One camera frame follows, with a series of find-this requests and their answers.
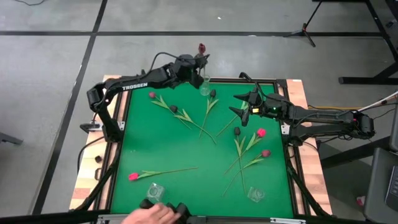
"red tulip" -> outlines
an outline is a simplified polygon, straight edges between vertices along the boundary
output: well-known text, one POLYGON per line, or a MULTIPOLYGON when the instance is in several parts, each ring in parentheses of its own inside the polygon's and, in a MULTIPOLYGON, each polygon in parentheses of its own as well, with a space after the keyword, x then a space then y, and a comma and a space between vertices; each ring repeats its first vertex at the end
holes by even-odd
POLYGON ((151 97, 152 99, 154 99, 156 97, 156 94, 154 92, 149 92, 149 97, 151 97))
POLYGON ((261 152, 261 156, 264 157, 264 158, 267 158, 267 157, 269 157, 270 155, 271 155, 271 151, 270 151, 270 150, 263 150, 263 151, 261 152))
POLYGON ((266 131, 265 129, 263 129, 263 128, 259 128, 259 129, 257 130, 257 135, 258 135, 260 138, 264 137, 264 136, 266 135, 266 133, 267 133, 267 131, 266 131))
POLYGON ((138 177, 139 177, 138 173, 132 173, 132 174, 129 175, 129 180, 130 181, 137 180, 138 177))

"wooden table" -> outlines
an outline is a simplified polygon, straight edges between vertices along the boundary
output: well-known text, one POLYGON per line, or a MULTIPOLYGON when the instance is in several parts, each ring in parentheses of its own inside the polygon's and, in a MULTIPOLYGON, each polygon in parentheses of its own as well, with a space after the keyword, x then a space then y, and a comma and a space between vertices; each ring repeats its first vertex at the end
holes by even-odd
MULTIPOLYGON (((118 75, 105 75, 104 80, 108 78, 117 78, 120 77, 118 75)), ((301 80, 286 80, 287 89, 289 92, 290 101, 297 106, 302 106, 303 108, 307 108, 307 100, 305 98, 305 93, 303 89, 303 83, 301 80)), ((279 87, 279 94, 283 95, 283 89, 279 87)), ((127 92, 123 92, 121 96, 121 106, 118 114, 118 121, 122 120, 124 114, 124 106, 126 104, 127 92)), ((111 102, 108 106, 108 111, 110 114, 113 114, 116 106, 116 98, 111 102)), ((100 138, 103 135, 101 131, 90 132, 88 135, 87 142, 91 142, 94 139, 100 138)), ((316 142, 314 138, 309 138, 306 142, 316 146, 316 142)), ((98 183, 98 180, 95 178, 96 170, 102 168, 102 162, 96 163, 95 157, 101 156, 104 157, 105 149, 107 143, 102 139, 90 146, 88 146, 81 160, 80 171, 78 173, 78 177, 76 180, 75 189, 73 191, 72 200, 70 203, 70 209, 76 208, 79 206, 84 199, 90 194, 95 185, 98 183)), ((117 147, 117 143, 111 144, 111 154, 109 158, 109 163, 113 160, 114 152, 117 147)), ((289 153, 293 155, 294 150, 292 147, 289 148, 289 153)), ((325 180, 323 178, 322 167, 319 159, 319 155, 317 150, 315 150, 311 145, 304 144, 299 147, 299 154, 302 163, 303 177, 305 180, 305 185, 307 189, 311 192, 315 200, 321 205, 321 207, 331 214, 331 207, 328 198, 328 193, 326 191, 325 180)), ((294 159, 292 159, 292 163, 295 167, 296 163, 294 159)), ((299 214, 304 214, 304 206, 302 200, 302 194, 300 193, 300 189, 295 185, 296 199, 297 199, 297 208, 299 214)), ((101 193, 101 201, 99 203, 99 209, 105 209, 105 201, 108 196, 109 190, 109 181, 103 188, 101 193)))

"glass cup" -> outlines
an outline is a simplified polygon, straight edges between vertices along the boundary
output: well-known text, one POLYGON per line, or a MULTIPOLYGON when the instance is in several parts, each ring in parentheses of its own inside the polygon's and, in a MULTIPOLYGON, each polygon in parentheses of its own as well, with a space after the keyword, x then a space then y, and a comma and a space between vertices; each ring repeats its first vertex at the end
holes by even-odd
POLYGON ((200 86, 200 94, 202 96, 207 96, 210 94, 210 76, 209 75, 203 76, 203 83, 200 86))

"concrete floor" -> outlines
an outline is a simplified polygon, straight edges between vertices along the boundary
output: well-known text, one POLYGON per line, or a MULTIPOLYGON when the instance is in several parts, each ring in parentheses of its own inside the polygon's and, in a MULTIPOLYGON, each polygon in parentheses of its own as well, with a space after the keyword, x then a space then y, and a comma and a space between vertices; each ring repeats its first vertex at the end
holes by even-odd
MULTIPOLYGON (((383 24, 392 15, 384 1, 372 1, 383 24)), ((100 0, 47 0, 26 6, 0 1, 0 30, 93 30, 100 0)), ((316 3, 308 0, 109 0, 100 31, 264 31, 288 32, 306 22, 316 3)), ((309 30, 377 32, 365 4, 324 3, 309 30)), ((0 144, 0 216, 29 212, 44 163, 60 126, 89 37, 0 36, 0 131, 24 139, 19 147, 0 144)), ((302 79, 307 101, 320 106, 364 106, 391 94, 396 86, 340 85, 340 76, 371 77, 393 62, 381 38, 228 36, 124 36, 95 40, 65 142, 43 212, 68 209, 76 179, 76 158, 86 134, 79 124, 90 120, 85 92, 105 74, 135 75, 148 69, 160 51, 195 54, 198 43, 211 54, 206 71, 214 77, 236 77, 245 71, 256 78, 302 79)), ((160 57, 155 66, 170 62, 160 57)), ((389 108, 369 111, 377 116, 389 108)), ((387 136, 391 114, 376 121, 374 139, 387 136)), ((366 141, 335 140, 321 148, 321 157, 366 141)), ((367 172, 371 158, 354 168, 367 172)), ((339 182, 341 169, 326 170, 333 213, 363 219, 353 199, 366 192, 339 182)), ((346 173, 346 179, 358 178, 346 173)))

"green mat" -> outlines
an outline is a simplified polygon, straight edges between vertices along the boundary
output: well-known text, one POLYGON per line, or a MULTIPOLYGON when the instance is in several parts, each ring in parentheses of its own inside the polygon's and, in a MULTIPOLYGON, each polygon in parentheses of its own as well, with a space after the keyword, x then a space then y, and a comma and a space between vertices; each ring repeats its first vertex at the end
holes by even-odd
MULTIPOLYGON (((211 83, 219 99, 210 111, 205 129, 216 138, 217 133, 228 124, 235 114, 229 106, 241 107, 242 101, 235 94, 251 91, 251 84, 211 83)), ((265 94, 273 93, 273 85, 263 85, 265 94)), ((225 129, 215 144, 205 133, 188 123, 188 129, 173 114, 151 101, 150 91, 162 95, 165 102, 185 109, 196 124, 202 125, 206 112, 206 99, 199 90, 189 84, 176 89, 154 90, 143 88, 132 92, 131 105, 126 123, 118 176, 114 189, 111 213, 130 213, 138 208, 146 197, 151 183, 165 187, 162 202, 175 206, 183 202, 194 215, 225 217, 279 217, 292 218, 292 202, 284 162, 280 126, 273 119, 251 116, 247 127, 241 127, 239 118, 225 129), (241 175, 235 178, 224 197, 222 193, 239 170, 239 163, 224 175, 225 170, 238 157, 233 141, 234 127, 241 127, 240 138, 246 136, 245 147, 259 128, 267 135, 243 156, 242 165, 255 158, 262 150, 269 149, 272 155, 259 164, 244 170, 246 191, 250 187, 261 189, 265 197, 253 202, 244 194, 241 175), (131 182, 129 174, 141 170, 167 171, 198 167, 198 169, 146 177, 131 182)))

